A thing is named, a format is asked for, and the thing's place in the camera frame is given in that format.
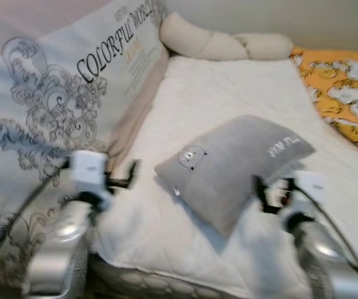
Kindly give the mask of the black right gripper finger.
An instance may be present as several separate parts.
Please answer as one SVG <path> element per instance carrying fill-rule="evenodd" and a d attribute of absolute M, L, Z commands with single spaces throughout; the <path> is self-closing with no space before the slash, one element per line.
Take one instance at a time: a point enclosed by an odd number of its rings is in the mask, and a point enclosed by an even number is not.
<path fill-rule="evenodd" d="M 261 203 L 261 211 L 268 212 L 269 204 L 266 199 L 266 185 L 263 182 L 261 176 L 253 176 L 253 190 L 254 194 L 256 195 L 259 203 Z"/>

